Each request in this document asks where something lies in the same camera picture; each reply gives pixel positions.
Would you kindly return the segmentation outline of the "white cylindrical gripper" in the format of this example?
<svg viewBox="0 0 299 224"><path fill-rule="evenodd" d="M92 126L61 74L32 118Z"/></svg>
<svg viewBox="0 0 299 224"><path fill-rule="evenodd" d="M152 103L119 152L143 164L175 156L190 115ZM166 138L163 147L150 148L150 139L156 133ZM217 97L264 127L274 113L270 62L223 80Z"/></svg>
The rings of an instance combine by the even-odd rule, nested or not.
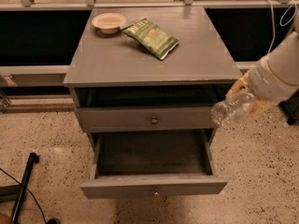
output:
<svg viewBox="0 0 299 224"><path fill-rule="evenodd" d="M298 90L299 61L292 57L269 55L262 57L238 79L225 98L232 99L243 91L251 91L257 100L249 106L249 112L243 118L249 120L288 100Z"/></svg>

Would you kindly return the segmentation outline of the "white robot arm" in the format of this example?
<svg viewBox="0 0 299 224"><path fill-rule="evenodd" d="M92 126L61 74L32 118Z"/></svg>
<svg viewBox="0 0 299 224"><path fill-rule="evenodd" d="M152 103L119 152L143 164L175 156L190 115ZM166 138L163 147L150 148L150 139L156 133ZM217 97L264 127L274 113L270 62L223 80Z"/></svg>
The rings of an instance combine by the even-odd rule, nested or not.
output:
<svg viewBox="0 0 299 224"><path fill-rule="evenodd" d="M294 31L263 56L226 93L223 118L248 119L288 100L299 89L299 14L291 18Z"/></svg>

